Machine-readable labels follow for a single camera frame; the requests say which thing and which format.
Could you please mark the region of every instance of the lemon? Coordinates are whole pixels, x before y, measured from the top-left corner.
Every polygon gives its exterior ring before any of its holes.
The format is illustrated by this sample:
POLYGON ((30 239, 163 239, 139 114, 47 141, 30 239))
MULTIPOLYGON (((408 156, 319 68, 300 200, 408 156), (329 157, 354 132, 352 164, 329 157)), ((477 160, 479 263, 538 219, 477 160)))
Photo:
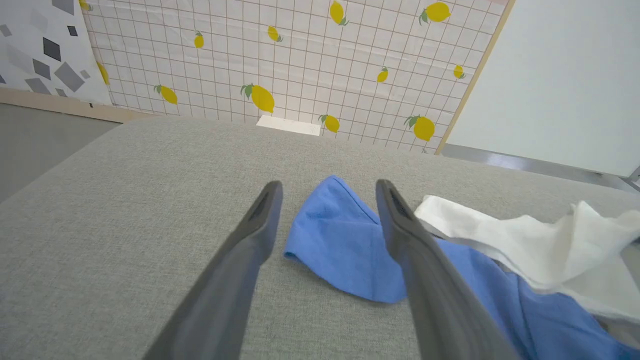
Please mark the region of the lemon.
POLYGON ((246 95, 246 98, 253 100, 253 103, 258 107, 258 109, 273 113, 273 106, 275 102, 273 101, 273 96, 269 93, 265 88, 260 85, 243 85, 240 88, 240 94, 243 93, 246 95))
POLYGON ((387 70, 387 67, 383 67, 382 71, 380 71, 380 73, 378 74, 378 82, 384 83, 388 75, 389 75, 389 70, 387 70))
POLYGON ((80 2, 80 9, 86 10, 88 12, 93 10, 93 6, 87 4, 85 0, 79 0, 79 2, 80 2))
POLYGON ((334 1, 331 4, 331 8, 329 9, 329 14, 331 14, 331 18, 338 25, 346 25, 349 24, 349 21, 346 17, 344 17, 344 10, 342 9, 342 5, 340 5, 337 1, 334 1))
POLYGON ((455 69, 453 69, 453 76, 455 76, 458 79, 464 79, 465 76, 467 75, 465 74, 465 71, 462 69, 462 66, 456 65, 455 69))
POLYGON ((193 41, 193 45, 196 45, 196 48, 198 49, 204 46, 204 38, 202 37, 202 34, 199 31, 196 31, 196 38, 193 41))
POLYGON ((98 64, 98 69, 100 69, 100 74, 102 75, 104 83, 109 85, 109 73, 107 72, 107 69, 105 69, 101 63, 97 61, 95 63, 98 64))
POLYGON ((324 123, 324 126, 326 126, 326 129, 332 133, 337 133, 338 129, 340 129, 340 122, 338 122, 338 119, 329 114, 320 115, 318 119, 320 119, 320 121, 324 123))
POLYGON ((162 94, 162 97, 164 97, 166 102, 170 102, 172 104, 178 103, 178 97, 175 95, 175 92, 173 92, 173 90, 171 90, 170 88, 162 85, 156 85, 154 86, 154 90, 157 93, 162 94))
POLYGON ((275 42, 282 41, 282 37, 278 35, 278 29, 274 28, 273 26, 269 27, 269 29, 267 30, 267 34, 269 34, 269 37, 275 42))
POLYGON ((409 122, 409 128, 413 126, 413 133, 418 139, 429 141, 436 131, 436 126, 433 121, 427 119, 424 116, 411 116, 406 118, 404 123, 409 122))
POLYGON ((429 22, 429 20, 431 20, 441 22, 446 20, 449 16, 451 16, 449 6, 445 3, 437 2, 427 6, 418 17, 418 21, 420 22, 420 25, 422 25, 422 21, 429 22))

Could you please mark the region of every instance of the white board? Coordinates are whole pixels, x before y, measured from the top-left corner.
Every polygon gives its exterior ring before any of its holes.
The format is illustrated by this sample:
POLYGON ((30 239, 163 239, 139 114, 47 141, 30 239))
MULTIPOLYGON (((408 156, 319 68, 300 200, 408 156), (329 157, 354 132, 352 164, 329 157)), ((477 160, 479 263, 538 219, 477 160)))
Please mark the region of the white board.
POLYGON ((292 133, 320 136, 319 124, 281 119, 269 115, 261 116, 256 125, 270 127, 271 129, 291 131, 292 133))
POLYGON ((638 0, 516 0, 447 143, 629 176, 638 14, 638 0))
POLYGON ((111 105, 78 0, 3 3, 0 87, 111 105))

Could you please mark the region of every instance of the baseboard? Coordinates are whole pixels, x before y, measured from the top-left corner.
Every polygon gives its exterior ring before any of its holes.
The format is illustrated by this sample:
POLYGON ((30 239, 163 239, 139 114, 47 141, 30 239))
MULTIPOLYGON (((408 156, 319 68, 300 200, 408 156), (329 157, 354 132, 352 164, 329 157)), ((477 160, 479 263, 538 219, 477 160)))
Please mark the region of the baseboard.
POLYGON ((8 88, 0 88, 0 103, 119 123, 158 116, 140 111, 116 108, 111 105, 93 104, 71 97, 38 94, 8 88))

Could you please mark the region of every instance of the gray floor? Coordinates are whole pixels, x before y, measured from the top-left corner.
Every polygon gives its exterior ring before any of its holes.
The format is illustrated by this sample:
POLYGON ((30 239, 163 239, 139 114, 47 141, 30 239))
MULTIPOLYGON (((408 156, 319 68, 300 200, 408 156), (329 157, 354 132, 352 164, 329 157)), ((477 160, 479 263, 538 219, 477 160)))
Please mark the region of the gray floor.
POLYGON ((0 104, 0 202, 117 125, 0 104))
MULTIPOLYGON (((0 104, 0 202, 118 124, 0 104)), ((637 192, 620 178, 446 145, 444 156, 637 192)))
POLYGON ((470 147, 458 145, 445 145, 445 147, 442 149, 442 155, 449 158, 469 160, 476 163, 484 163, 497 167, 513 168, 517 170, 535 172, 537 174, 561 177, 563 179, 581 181, 583 183, 597 184, 607 186, 609 188, 624 190, 626 192, 638 193, 636 189, 634 189, 626 182, 622 181, 617 176, 608 174, 600 175, 587 170, 548 163, 546 161, 495 154, 494 152, 472 149, 470 147))

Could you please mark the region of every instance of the white grid wall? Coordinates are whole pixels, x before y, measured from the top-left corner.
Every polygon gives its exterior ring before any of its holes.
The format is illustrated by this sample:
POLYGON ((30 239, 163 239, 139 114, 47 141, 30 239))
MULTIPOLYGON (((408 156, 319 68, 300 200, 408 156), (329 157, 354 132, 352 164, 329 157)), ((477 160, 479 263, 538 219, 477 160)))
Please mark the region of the white grid wall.
POLYGON ((338 118, 338 133, 323 126, 322 136, 430 154, 504 11, 487 0, 445 1, 450 17, 420 24, 434 0, 338 0, 349 21, 339 26, 333 0, 92 1, 84 15, 116 106, 255 124, 263 111, 241 93, 253 83, 273 95, 276 117, 338 118), (454 76, 456 65, 466 77, 454 76), (382 67, 388 78, 379 83, 382 67), (177 104, 156 85, 171 88, 177 104), (435 123, 429 142, 404 124, 418 114, 435 123))

